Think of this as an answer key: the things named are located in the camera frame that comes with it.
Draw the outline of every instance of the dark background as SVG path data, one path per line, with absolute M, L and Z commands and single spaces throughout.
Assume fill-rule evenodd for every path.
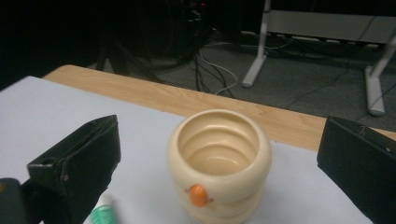
M 235 40 L 240 30 L 258 33 L 262 0 L 187 1 L 205 3 L 210 25 Z M 274 0 L 273 9 L 396 16 L 393 0 Z M 42 77 L 64 65 L 95 63 L 106 26 L 138 55 L 177 56 L 191 45 L 194 29 L 182 20 L 178 0 L 49 1 L 7 0 L 0 8 L 0 90 L 25 76 Z M 201 16 L 207 8 L 196 8 Z

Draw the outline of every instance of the wooden table edge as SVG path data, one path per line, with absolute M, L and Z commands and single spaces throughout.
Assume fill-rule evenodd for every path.
M 325 118 L 317 116 L 181 89 L 133 77 L 118 76 L 74 65 L 59 67 L 43 78 L 182 117 L 188 117 L 199 111 L 212 108 L 231 109 L 255 119 L 264 128 L 271 140 L 315 151 L 318 150 L 326 122 Z M 396 133 L 375 130 L 396 140 Z

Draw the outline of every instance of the cable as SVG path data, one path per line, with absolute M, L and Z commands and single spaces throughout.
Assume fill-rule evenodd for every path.
M 201 91 L 200 85 L 202 86 L 202 89 L 204 92 L 210 92 L 210 89 L 206 86 L 204 83 L 204 78 L 201 74 L 201 71 L 199 70 L 199 65 L 198 65 L 198 60 L 196 56 L 193 57 L 193 61 L 195 63 L 195 86 L 198 91 Z
M 373 107 L 373 105 L 375 105 L 380 99 L 382 99 L 382 97 L 383 97 L 384 95 L 386 95 L 388 92 L 390 92 L 390 91 L 392 91 L 393 89 L 395 89 L 395 87 L 396 87 L 396 83 L 393 84 L 393 86 L 391 86 L 387 91 L 384 91 L 384 92 L 381 94 L 381 96 L 379 96 L 378 98 L 376 98 L 376 99 L 374 100 L 374 102 L 369 106 L 369 108 Z
M 361 39 L 364 37 L 364 35 L 366 35 L 367 31 L 369 30 L 369 28 L 371 27 L 373 21 L 377 18 L 377 16 L 373 16 L 367 23 L 367 25 L 365 26 L 364 30 L 362 31 L 362 33 L 360 34 L 360 36 L 358 37 L 358 39 L 356 40 L 356 42 L 360 42 Z M 322 55 L 325 55 L 326 57 L 309 57 L 309 56 L 305 56 L 305 55 L 295 55 L 293 53 L 289 53 L 286 52 L 283 49 L 277 49 L 276 51 L 279 52 L 280 54 L 283 54 L 285 56 L 288 57 L 292 57 L 292 58 L 303 58 L 303 59 L 311 59 L 311 60 L 328 60 L 328 59 L 332 59 L 332 58 L 343 58 L 343 57 L 351 57 L 353 54 L 355 54 L 359 49 L 361 49 L 361 47 L 358 47 L 357 45 L 353 46 L 350 49 L 347 49 L 341 53 L 338 54 L 331 54 L 329 52 L 323 52 L 321 50 L 317 50 L 317 49 L 313 49 L 309 46 L 307 46 L 306 44 L 304 44 L 301 40 L 293 38 L 295 40 L 296 43 L 298 43 L 299 47 L 304 48 L 304 49 L 308 49 L 312 52 L 315 53 L 319 53 Z
M 306 94 L 304 94 L 304 95 L 298 97 L 297 99 L 293 100 L 290 104 L 288 104 L 288 105 L 286 106 L 286 109 L 290 109 L 290 107 L 291 107 L 292 105 L 294 105 L 295 103 L 301 101 L 301 100 L 302 100 L 303 98 L 305 98 L 307 95 L 310 95 L 310 94 L 312 94 L 312 93 L 315 93 L 315 92 L 317 92 L 317 91 L 320 91 L 320 90 L 322 90 L 322 89 L 324 89 L 324 88 L 327 88 L 327 87 L 330 87 L 330 86 L 334 86 L 334 85 L 338 82 L 338 80 L 339 80 L 343 75 L 345 75 L 346 73 L 349 72 L 349 66 L 350 66 L 350 57 L 348 58 L 348 60 L 347 60 L 347 62 L 346 62 L 346 70 L 345 70 L 344 72 L 342 72 L 341 74 L 339 74 L 339 75 L 334 79 L 334 81 L 333 81 L 331 84 L 325 85 L 325 86 L 321 86 L 321 87 L 319 87 L 319 88 L 314 89 L 313 91 L 307 92 Z
M 373 16 L 373 17 L 369 20 L 369 22 L 367 23 L 365 29 L 363 30 L 363 32 L 362 32 L 361 35 L 359 36 L 357 42 L 359 42 L 359 41 L 364 37 L 364 35 L 367 33 L 368 29 L 371 27 L 371 24 L 373 23 L 373 21 L 374 21 L 375 18 L 376 18 L 376 16 Z M 347 72 L 349 72 L 350 59 L 351 59 L 352 55 L 353 55 L 353 54 L 349 54 L 349 56 L 348 56 L 347 63 L 346 63 L 346 71 L 344 71 L 342 74 L 338 75 L 337 78 L 336 78 L 330 85 L 325 85 L 325 86 L 319 87 L 319 88 L 317 88 L 317 89 L 315 89 L 315 90 L 313 90 L 313 91 L 307 92 L 307 93 L 304 94 L 303 96 L 301 96 L 301 97 L 295 99 L 295 100 L 292 101 L 290 104 L 288 104 L 288 106 L 287 106 L 286 108 L 289 109 L 292 105 L 294 105 L 295 103 L 299 102 L 301 99 L 303 99 L 303 98 L 306 97 L 307 95 L 310 95 L 310 94 L 312 94 L 312 93 L 315 93 L 315 92 L 317 92 L 317 91 L 320 91 L 320 90 L 322 90 L 323 88 L 326 88 L 326 87 L 330 87 L 330 86 L 335 85 L 335 84 L 337 83 L 338 79 L 339 79 L 341 76 L 343 76 L 343 75 L 345 75 Z
M 286 42 L 285 44 L 279 46 L 279 47 L 268 47 L 265 46 L 266 49 L 283 49 L 285 47 L 287 47 L 288 45 L 290 45 L 295 39 L 291 39 L 291 41 Z M 207 44 L 205 45 L 206 47 L 212 47 L 212 46 L 218 46 L 218 45 L 235 45 L 234 43 L 231 42 L 217 42 L 217 43 L 213 43 L 213 44 Z M 257 48 L 258 45 L 238 45 L 240 47 L 247 47 L 247 48 Z
M 387 95 L 390 91 L 394 90 L 396 88 L 396 83 L 393 84 L 387 91 L 384 91 L 381 96 L 379 96 L 377 99 L 375 99 L 375 101 L 373 102 L 373 104 L 371 106 L 368 107 L 372 107 L 373 105 L 375 105 L 381 98 L 383 98 L 385 95 Z M 365 113 L 363 116 L 361 116 L 358 119 L 355 119 L 355 122 L 359 122 L 361 119 L 366 118 L 367 116 L 371 116 L 369 113 Z
M 219 70 L 217 67 L 215 67 L 215 66 L 213 66 L 213 65 L 211 65 L 211 66 L 212 66 L 212 68 L 213 68 L 215 71 L 217 71 L 217 72 L 219 73 L 219 76 L 221 77 L 221 81 L 220 81 L 220 82 L 223 84 L 223 87 L 226 88 L 226 87 L 227 87 L 227 81 L 225 80 L 224 75 L 220 72 L 220 70 Z M 233 96 L 233 93 L 231 92 L 230 89 L 227 89 L 227 92 L 230 93 L 231 97 L 235 99 L 235 97 Z
M 230 74 L 233 76 L 233 78 L 234 78 L 234 83 L 233 83 L 233 84 L 231 84 L 230 86 L 227 86 L 227 87 L 225 87 L 225 88 L 223 88 L 223 89 L 220 89 L 220 90 L 216 91 L 216 92 L 215 92 L 215 95 L 219 95 L 219 93 L 221 93 L 221 92 L 223 92 L 223 91 L 227 91 L 228 89 L 230 89 L 230 88 L 232 88 L 232 87 L 234 87 L 234 86 L 236 86 L 236 85 L 238 84 L 238 77 L 236 76 L 236 74 L 234 74 L 233 72 L 231 72 L 230 70 L 228 70 L 228 69 L 225 68 L 225 67 L 222 67 L 222 66 L 220 66 L 220 65 L 217 65 L 217 64 L 214 64 L 214 63 L 210 63 L 209 61 L 207 61 L 207 60 L 204 58 L 203 53 L 202 53 L 202 51 L 201 51 L 200 49 L 199 49 L 199 54 L 200 54 L 200 56 L 201 56 L 201 59 L 202 59 L 204 62 L 206 62 L 206 63 L 208 63 L 208 64 L 210 64 L 210 65 L 212 65 L 212 66 L 215 66 L 215 67 L 217 67 L 217 68 L 219 68 L 219 69 L 222 69 L 222 70 L 224 70 L 224 71 L 230 73 Z

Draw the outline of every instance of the black cable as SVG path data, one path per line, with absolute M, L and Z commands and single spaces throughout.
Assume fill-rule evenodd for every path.
M 266 49 L 284 49 L 285 47 L 289 46 L 295 41 L 294 38 L 291 39 L 291 41 L 284 43 L 283 45 L 277 46 L 277 47 L 271 47 L 271 46 L 265 46 Z
M 387 91 L 384 91 L 381 96 L 379 96 L 375 101 L 373 102 L 373 105 L 375 105 L 381 98 L 383 98 L 385 95 L 387 95 L 390 91 L 393 91 L 396 88 L 396 83 L 393 84 Z M 363 116 L 360 118 L 356 119 L 355 122 L 359 122 L 361 119 L 364 119 L 365 117 L 370 116 L 369 113 L 365 113 Z
M 196 56 L 193 57 L 194 63 L 195 63 L 195 85 L 198 91 L 201 91 L 200 85 L 203 89 L 204 92 L 210 92 L 210 89 L 206 86 L 204 83 L 204 77 L 201 74 L 201 71 L 199 70 L 199 64 Z
M 369 21 L 368 24 L 366 25 L 364 31 L 363 31 L 363 32 L 361 33 L 361 35 L 359 36 L 357 42 L 359 42 L 359 41 L 364 37 L 364 35 L 367 33 L 368 29 L 371 27 L 371 24 L 373 23 L 373 21 L 374 21 L 375 18 L 376 18 L 376 16 L 373 16 L 373 17 L 370 19 L 370 21 Z M 338 75 L 337 78 L 332 82 L 332 84 L 330 84 L 330 85 L 325 85 L 325 86 L 319 87 L 319 88 L 317 88 L 317 89 L 315 89 L 315 90 L 313 90 L 313 91 L 307 92 L 307 93 L 304 94 L 303 96 L 301 96 L 301 97 L 295 99 L 295 100 L 292 101 L 290 104 L 288 104 L 288 106 L 287 106 L 286 108 L 289 109 L 292 105 L 294 105 L 295 103 L 297 103 L 298 101 L 300 101 L 301 99 L 303 99 L 305 96 L 307 96 L 307 95 L 309 95 L 309 94 L 312 94 L 312 93 L 315 93 L 315 92 L 317 92 L 317 91 L 320 91 L 320 90 L 322 90 L 323 88 L 326 88 L 326 87 L 330 87 L 330 86 L 335 85 L 335 84 L 337 83 L 338 79 L 349 71 L 350 59 L 351 59 L 351 57 L 352 57 L 353 54 L 350 53 L 350 54 L 348 55 L 348 59 L 347 59 L 347 63 L 346 63 L 346 71 L 344 71 L 342 74 Z
M 361 33 L 361 35 L 358 37 L 358 39 L 356 40 L 356 42 L 360 42 L 361 39 L 364 37 L 364 35 L 367 33 L 367 31 L 369 30 L 369 28 L 371 27 L 373 21 L 377 18 L 377 16 L 373 16 L 369 22 L 367 23 L 366 27 L 364 28 L 363 32 Z M 324 52 L 321 50 L 317 50 L 317 49 L 313 49 L 310 46 L 307 46 L 306 44 L 304 44 L 301 40 L 293 38 L 295 40 L 295 42 L 298 44 L 298 46 L 304 48 L 304 49 L 308 49 L 312 52 L 315 53 L 319 53 L 322 55 L 325 55 L 326 57 L 308 57 L 308 56 L 301 56 L 301 55 L 295 55 L 289 52 L 286 52 L 283 49 L 276 49 L 277 52 L 279 52 L 280 54 L 283 54 L 285 56 L 289 56 L 292 58 L 302 58 L 302 59 L 311 59 L 311 60 L 328 60 L 328 59 L 332 59 L 332 58 L 344 58 L 344 57 L 351 57 L 353 54 L 355 54 L 358 50 L 362 49 L 362 47 L 358 46 L 358 45 L 354 45 L 352 48 L 347 49 L 341 53 L 338 54 L 331 54 L 329 52 Z
M 279 58 L 279 57 L 275 57 L 274 55 L 270 55 L 269 53 L 271 53 L 271 52 L 277 52 L 280 55 L 283 55 L 283 56 L 289 57 L 289 58 L 294 58 L 294 59 L 328 60 L 328 59 L 332 58 L 332 57 L 329 57 L 329 56 L 326 56 L 326 57 L 309 57 L 309 56 L 306 56 L 306 53 L 307 53 L 306 52 L 306 48 L 304 48 L 301 45 L 296 45 L 295 44 L 296 41 L 297 41 L 297 39 L 292 38 L 291 41 L 288 44 L 282 45 L 279 48 L 269 48 L 269 47 L 267 48 L 266 47 L 267 51 L 265 51 L 264 54 L 267 57 L 270 57 L 270 58 Z M 295 54 L 295 53 L 287 52 L 285 50 L 285 48 L 289 48 L 291 46 L 297 47 L 298 50 L 300 51 L 300 53 Z
M 215 77 L 219 82 L 221 82 L 221 84 L 223 84 L 223 87 L 226 88 L 227 87 L 227 81 L 225 80 L 224 75 L 220 72 L 220 70 L 216 67 L 213 66 L 212 64 L 210 64 L 210 66 L 212 66 L 213 69 L 215 69 L 215 71 L 218 72 L 220 77 L 217 77 L 216 75 L 214 75 L 213 73 L 209 72 L 208 70 L 206 70 L 210 75 L 212 75 L 213 77 Z M 227 89 L 227 92 L 230 93 L 230 95 L 234 98 L 233 93 L 231 92 L 230 89 Z
M 291 107 L 292 105 L 294 105 L 295 103 L 301 101 L 301 100 L 302 100 L 303 98 L 305 98 L 307 95 L 310 95 L 310 94 L 312 94 L 312 93 L 315 93 L 315 92 L 317 92 L 317 91 L 320 91 L 320 90 L 322 90 L 322 89 L 324 89 L 324 88 L 327 88 L 327 87 L 330 87 L 330 86 L 334 86 L 334 85 L 338 82 L 338 80 L 339 80 L 343 75 L 345 75 L 346 73 L 349 72 L 349 66 L 350 66 L 350 57 L 348 58 L 348 60 L 347 60 L 347 62 L 346 62 L 346 70 L 345 70 L 344 72 L 342 72 L 341 74 L 339 74 L 339 75 L 332 81 L 331 84 L 325 85 L 325 86 L 321 86 L 321 87 L 318 87 L 318 88 L 314 89 L 313 91 L 307 92 L 306 94 L 304 94 L 304 95 L 298 97 L 297 99 L 293 100 L 290 104 L 288 104 L 288 105 L 286 106 L 286 109 L 290 109 L 290 107 Z

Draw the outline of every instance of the green object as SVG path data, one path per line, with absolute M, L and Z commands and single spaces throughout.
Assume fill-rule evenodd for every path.
M 105 204 L 93 209 L 91 212 L 91 222 L 92 224 L 117 224 L 116 216 L 111 205 Z

